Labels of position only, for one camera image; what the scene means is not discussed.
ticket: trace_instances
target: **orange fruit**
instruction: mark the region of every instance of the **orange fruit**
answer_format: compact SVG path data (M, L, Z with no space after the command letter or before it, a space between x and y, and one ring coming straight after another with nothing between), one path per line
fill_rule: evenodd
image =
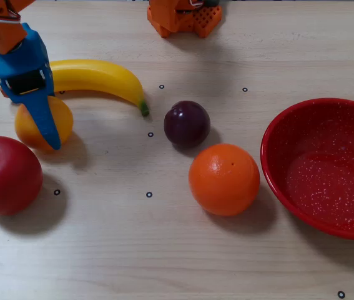
M260 173L248 152L231 144L217 144L194 159L189 184L194 198L206 211L234 216L256 198Z
M59 133L60 141L63 144L71 135L72 125L74 123L71 110L57 97L48 96L47 100ZM52 147L50 147L42 137L34 120L23 104L20 105L17 110L14 128L20 141L30 148L42 151L53 151Z

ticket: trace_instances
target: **wooden table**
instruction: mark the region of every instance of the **wooden table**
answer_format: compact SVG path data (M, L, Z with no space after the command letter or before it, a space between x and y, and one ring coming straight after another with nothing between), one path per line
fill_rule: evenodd
M230 219L204 213L187 181L192 158L220 141L244 147L260 166L264 130L293 103L354 100L354 3L232 2L209 38L167 40L146 7L37 2L23 11L52 60L104 59L132 70L151 119L103 94L59 95L75 134L39 156L39 199L0 218L0 300L334 300L338 291L354 299L354 241L291 217L263 178L255 204ZM201 103L213 126L186 153L162 125L181 100ZM16 137L15 111L0 94L0 135Z

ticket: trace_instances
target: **orange robot part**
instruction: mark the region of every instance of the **orange robot part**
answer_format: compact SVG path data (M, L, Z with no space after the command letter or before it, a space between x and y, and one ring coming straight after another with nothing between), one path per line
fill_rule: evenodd
M0 17L9 17L8 9L18 13L33 2L34 0L0 0ZM0 23L0 54L8 53L26 36L21 24Z
M195 0L150 0L147 19L162 38L171 33L195 32L206 38L221 21L220 6L197 8Z

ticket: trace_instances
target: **red bowl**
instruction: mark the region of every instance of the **red bowl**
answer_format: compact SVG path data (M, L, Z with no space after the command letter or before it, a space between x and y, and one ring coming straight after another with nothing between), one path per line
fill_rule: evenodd
M265 131L261 163L296 217L354 239L354 101L312 99L284 110Z

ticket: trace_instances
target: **dark purple plum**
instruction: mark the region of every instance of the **dark purple plum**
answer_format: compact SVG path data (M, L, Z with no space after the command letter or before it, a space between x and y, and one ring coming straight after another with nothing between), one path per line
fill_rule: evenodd
M209 135L210 117L200 104L181 101L165 115L164 132L175 146L192 148Z

